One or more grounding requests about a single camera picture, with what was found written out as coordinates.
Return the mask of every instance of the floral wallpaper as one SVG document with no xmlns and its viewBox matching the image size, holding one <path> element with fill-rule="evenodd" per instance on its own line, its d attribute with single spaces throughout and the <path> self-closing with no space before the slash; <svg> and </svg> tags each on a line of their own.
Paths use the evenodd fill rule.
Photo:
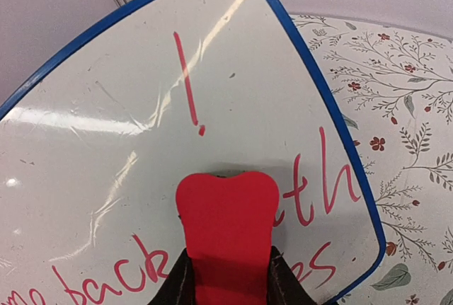
<svg viewBox="0 0 453 305">
<path fill-rule="evenodd" d="M 453 304 L 452 41 L 292 19 L 350 129 L 387 239 L 381 266 L 339 304 Z"/>
</svg>

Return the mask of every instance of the green leaf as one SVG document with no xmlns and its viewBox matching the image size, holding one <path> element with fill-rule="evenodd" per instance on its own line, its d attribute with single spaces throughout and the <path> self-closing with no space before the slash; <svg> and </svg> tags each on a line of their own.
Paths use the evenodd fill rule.
<svg viewBox="0 0 453 305">
<path fill-rule="evenodd" d="M 405 264 L 396 264 L 392 269 L 381 279 L 380 282 L 371 285 L 377 291 L 384 291 L 394 287 L 406 286 L 411 282 L 411 274 Z"/>
<path fill-rule="evenodd" d="M 453 305 L 453 289 L 442 298 L 440 305 Z"/>
<path fill-rule="evenodd" d="M 343 114 L 342 114 L 342 116 L 343 116 L 343 119 L 344 119 L 344 121 L 345 121 L 345 123 L 346 123 L 346 125 L 347 125 L 348 127 L 353 127 L 353 128 L 355 128 L 355 129 L 357 129 L 357 130 L 359 129 L 359 125 L 356 123 L 356 121 L 351 120 L 351 119 L 350 119 L 349 117 L 347 117 L 346 115 L 343 115 Z"/>
<path fill-rule="evenodd" d="M 408 82 L 424 82 L 427 81 L 427 79 L 424 79 L 423 77 L 411 77 Z"/>
<path fill-rule="evenodd" d="M 355 25 L 353 25 L 352 23 L 349 23 L 349 22 L 345 22 L 346 26 L 351 29 L 351 30 L 357 30 L 357 27 Z"/>
<path fill-rule="evenodd" d="M 404 105 L 406 106 L 406 108 L 408 108 L 409 113 L 413 117 L 413 111 L 415 110 L 415 107 L 414 107 L 413 102 L 412 102 L 412 95 L 404 96 Z"/>
</svg>

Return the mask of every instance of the whiteboard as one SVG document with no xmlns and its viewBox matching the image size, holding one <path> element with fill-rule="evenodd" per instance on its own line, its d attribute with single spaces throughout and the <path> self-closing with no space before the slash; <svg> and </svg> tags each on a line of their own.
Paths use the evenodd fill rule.
<svg viewBox="0 0 453 305">
<path fill-rule="evenodd" d="M 278 0 L 131 1 L 0 115 L 0 302 L 147 304 L 185 247 L 176 187 L 198 172 L 274 178 L 273 244 L 319 303 L 383 257 L 360 158 Z"/>
</svg>

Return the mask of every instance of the blue border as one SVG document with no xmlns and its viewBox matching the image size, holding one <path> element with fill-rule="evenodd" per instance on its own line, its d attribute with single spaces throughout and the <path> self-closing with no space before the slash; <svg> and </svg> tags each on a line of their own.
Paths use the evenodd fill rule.
<svg viewBox="0 0 453 305">
<path fill-rule="evenodd" d="M 0 120 L 5 117 L 5 115 L 29 92 L 33 89 L 36 84 L 38 84 L 41 80 L 43 80 L 53 69 L 58 67 L 65 59 L 70 57 L 74 54 L 77 50 L 82 48 L 86 43 L 90 42 L 96 36 L 101 34 L 103 31 L 109 29 L 112 25 L 116 24 L 117 22 L 121 21 L 123 18 L 127 17 L 131 13 L 135 12 L 136 10 L 140 9 L 141 7 L 147 5 L 148 3 L 154 0 L 132 0 L 128 4 L 122 6 L 118 10 L 112 12 L 110 15 L 106 16 L 95 25 L 90 27 L 84 33 L 80 34 L 77 38 L 72 40 L 66 47 L 61 49 L 54 57 L 52 57 L 49 61 L 45 62 L 28 80 L 19 88 L 17 89 L 13 95 L 6 100 L 6 102 L 0 107 Z M 377 235 L 378 243 L 379 243 L 379 255 L 372 265 L 372 267 L 366 271 L 366 273 L 361 276 L 358 280 L 353 282 L 351 285 L 346 287 L 343 291 L 341 291 L 337 296 L 333 297 L 331 300 L 327 302 L 327 304 L 332 304 L 335 301 L 339 300 L 342 296 L 347 294 L 351 289 L 358 286 L 364 279 L 366 279 L 369 275 L 371 275 L 374 270 L 379 266 L 380 262 L 384 258 L 385 254 L 385 236 L 384 230 L 382 228 L 381 220 L 379 218 L 379 214 L 377 211 L 377 207 L 374 203 L 373 194 L 371 188 L 368 183 L 367 176 L 365 175 L 365 170 L 362 167 L 362 162 L 359 158 L 359 155 L 356 151 L 355 145 L 352 141 L 352 137 L 346 127 L 344 122 L 343 116 L 338 108 L 335 99 L 331 93 L 330 88 L 328 87 L 326 80 L 324 79 L 321 71 L 318 68 L 313 56 L 311 55 L 309 48 L 306 46 L 304 40 L 302 39 L 301 35 L 297 31 L 295 25 L 291 21 L 290 16 L 286 12 L 283 5 L 280 3 L 279 0 L 266 0 L 272 10 L 274 11 L 275 15 L 279 19 L 280 23 L 282 24 L 283 28 L 285 29 L 286 33 L 288 34 L 292 44 L 296 47 L 297 51 L 299 52 L 302 61 L 305 63 L 316 87 L 321 94 L 326 107 L 333 119 L 333 123 L 336 126 L 336 129 L 340 135 L 341 141 L 343 142 L 343 146 L 348 154 L 350 162 L 352 164 L 352 168 L 357 176 L 358 183 L 363 191 L 363 196 L 365 202 L 368 207 L 369 214 L 372 218 L 372 223 L 374 226 L 374 230 Z"/>
</svg>

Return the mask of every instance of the red eraser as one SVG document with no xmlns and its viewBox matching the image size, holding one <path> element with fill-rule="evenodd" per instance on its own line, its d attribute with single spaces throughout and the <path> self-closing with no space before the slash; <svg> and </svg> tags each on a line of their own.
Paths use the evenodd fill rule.
<svg viewBox="0 0 453 305">
<path fill-rule="evenodd" d="M 275 181 L 259 172 L 233 178 L 194 174 L 176 204 L 195 271 L 197 305 L 266 305 Z"/>
</svg>

